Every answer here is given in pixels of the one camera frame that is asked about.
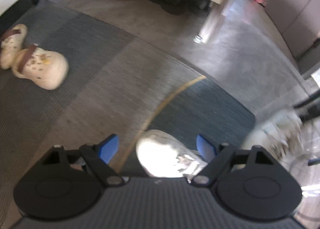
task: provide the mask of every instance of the floor mat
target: floor mat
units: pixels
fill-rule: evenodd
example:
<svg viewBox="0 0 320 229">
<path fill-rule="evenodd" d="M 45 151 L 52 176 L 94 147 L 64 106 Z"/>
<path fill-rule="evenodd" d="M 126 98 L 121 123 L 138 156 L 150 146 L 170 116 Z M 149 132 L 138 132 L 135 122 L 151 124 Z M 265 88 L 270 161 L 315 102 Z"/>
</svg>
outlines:
<svg viewBox="0 0 320 229">
<path fill-rule="evenodd" d="M 121 158 L 158 104 L 199 76 L 133 35 L 49 0 L 18 22 L 29 29 L 25 46 L 64 54 L 70 70 L 54 91 L 0 70 L 0 225 L 15 183 L 52 145 L 75 149 L 117 133 Z"/>
<path fill-rule="evenodd" d="M 196 150 L 196 137 L 203 135 L 214 145 L 228 142 L 240 146 L 255 124 L 254 115 L 208 79 L 179 93 L 150 123 L 147 130 L 164 131 Z M 122 170 L 123 175 L 146 176 L 135 149 Z"/>
</svg>

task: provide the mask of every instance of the gray floor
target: gray floor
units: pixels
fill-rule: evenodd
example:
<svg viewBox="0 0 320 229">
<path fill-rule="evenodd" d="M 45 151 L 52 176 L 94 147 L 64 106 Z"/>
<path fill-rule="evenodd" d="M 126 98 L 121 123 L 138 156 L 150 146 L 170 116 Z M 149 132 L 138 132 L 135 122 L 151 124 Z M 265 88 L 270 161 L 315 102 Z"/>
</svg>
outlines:
<svg viewBox="0 0 320 229">
<path fill-rule="evenodd" d="M 173 16 L 148 0 L 63 0 L 63 5 L 136 35 L 212 79 L 257 120 L 312 92 L 284 40 L 253 0 L 236 0 L 208 44 L 192 41 L 205 17 Z"/>
</svg>

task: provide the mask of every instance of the floor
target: floor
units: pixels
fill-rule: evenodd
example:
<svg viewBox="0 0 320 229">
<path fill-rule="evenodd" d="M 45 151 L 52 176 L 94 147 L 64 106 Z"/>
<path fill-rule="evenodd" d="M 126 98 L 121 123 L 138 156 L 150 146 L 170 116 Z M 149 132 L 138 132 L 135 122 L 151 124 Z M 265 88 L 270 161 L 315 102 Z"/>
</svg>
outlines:
<svg viewBox="0 0 320 229">
<path fill-rule="evenodd" d="M 63 0 L 119 27 L 212 79 L 258 121 L 303 100 L 314 88 L 299 74 L 276 27 L 253 0 L 236 0 L 207 44 L 193 42 L 205 16 L 171 15 L 149 0 Z"/>
</svg>

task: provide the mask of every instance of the slide sandal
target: slide sandal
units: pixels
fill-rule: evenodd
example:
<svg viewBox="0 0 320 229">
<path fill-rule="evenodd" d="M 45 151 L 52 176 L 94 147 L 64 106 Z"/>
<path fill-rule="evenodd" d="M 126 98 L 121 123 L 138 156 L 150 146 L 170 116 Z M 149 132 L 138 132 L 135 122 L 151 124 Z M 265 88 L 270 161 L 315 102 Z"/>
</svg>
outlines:
<svg viewBox="0 0 320 229">
<path fill-rule="evenodd" d="M 36 45 L 21 50 L 12 63 L 12 72 L 18 78 L 32 80 L 41 88 L 53 90 L 61 85 L 68 73 L 66 58 Z"/>
<path fill-rule="evenodd" d="M 24 24 L 17 24 L 7 30 L 0 38 L 0 66 L 2 69 L 11 67 L 15 55 L 21 50 L 28 29 Z"/>
</svg>

